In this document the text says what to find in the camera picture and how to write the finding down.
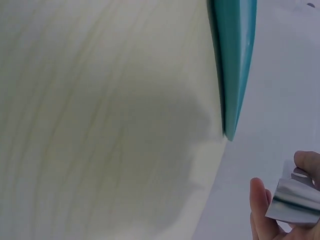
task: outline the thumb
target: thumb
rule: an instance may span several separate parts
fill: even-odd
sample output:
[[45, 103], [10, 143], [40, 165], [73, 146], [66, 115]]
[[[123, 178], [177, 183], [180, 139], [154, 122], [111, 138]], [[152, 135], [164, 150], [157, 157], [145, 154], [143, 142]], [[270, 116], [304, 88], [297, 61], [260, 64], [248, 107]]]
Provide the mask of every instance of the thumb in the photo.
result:
[[314, 180], [317, 188], [320, 187], [320, 154], [314, 151], [297, 151], [294, 154], [295, 165], [307, 172]]

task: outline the hand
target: hand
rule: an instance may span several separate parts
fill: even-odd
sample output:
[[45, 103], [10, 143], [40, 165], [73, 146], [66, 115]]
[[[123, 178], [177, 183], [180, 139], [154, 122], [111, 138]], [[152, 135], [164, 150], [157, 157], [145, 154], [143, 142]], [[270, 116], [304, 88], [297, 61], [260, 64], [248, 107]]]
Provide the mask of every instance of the hand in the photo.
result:
[[[297, 151], [294, 154], [295, 165], [307, 172], [320, 190], [320, 154], [313, 151]], [[259, 178], [250, 182], [250, 223], [253, 240], [320, 240], [320, 221], [313, 228], [295, 226], [286, 233], [271, 218], [265, 217], [271, 202], [271, 192], [265, 189]]]

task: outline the white surface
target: white surface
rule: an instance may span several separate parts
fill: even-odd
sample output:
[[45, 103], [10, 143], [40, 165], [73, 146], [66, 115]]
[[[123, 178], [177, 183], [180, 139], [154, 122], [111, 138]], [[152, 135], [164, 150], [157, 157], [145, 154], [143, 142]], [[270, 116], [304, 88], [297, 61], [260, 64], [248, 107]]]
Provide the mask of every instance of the white surface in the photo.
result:
[[225, 148], [194, 240], [252, 239], [250, 179], [260, 177], [274, 191], [284, 160], [296, 150], [320, 151], [319, 22], [320, 12], [305, 4], [258, 1], [237, 133]]
[[0, 2], [0, 239], [188, 240], [225, 146], [207, 0]]

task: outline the white background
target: white background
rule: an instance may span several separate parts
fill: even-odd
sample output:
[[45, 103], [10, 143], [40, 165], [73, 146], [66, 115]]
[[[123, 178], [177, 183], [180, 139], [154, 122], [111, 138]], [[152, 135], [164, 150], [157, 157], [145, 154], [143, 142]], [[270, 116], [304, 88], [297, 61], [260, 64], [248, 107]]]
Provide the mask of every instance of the white background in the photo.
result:
[[252, 239], [250, 179], [260, 177], [274, 191], [285, 159], [296, 150], [320, 151], [319, 9], [305, 0], [258, 1], [237, 133], [226, 146], [194, 240]]

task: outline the silver foil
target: silver foil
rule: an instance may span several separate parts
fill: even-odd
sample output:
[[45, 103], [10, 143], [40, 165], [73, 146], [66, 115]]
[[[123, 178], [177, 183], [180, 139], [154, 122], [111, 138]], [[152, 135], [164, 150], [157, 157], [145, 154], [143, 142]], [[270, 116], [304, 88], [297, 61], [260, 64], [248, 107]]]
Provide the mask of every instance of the silver foil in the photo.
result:
[[320, 191], [311, 177], [286, 160], [266, 217], [298, 226], [314, 226], [320, 218]]

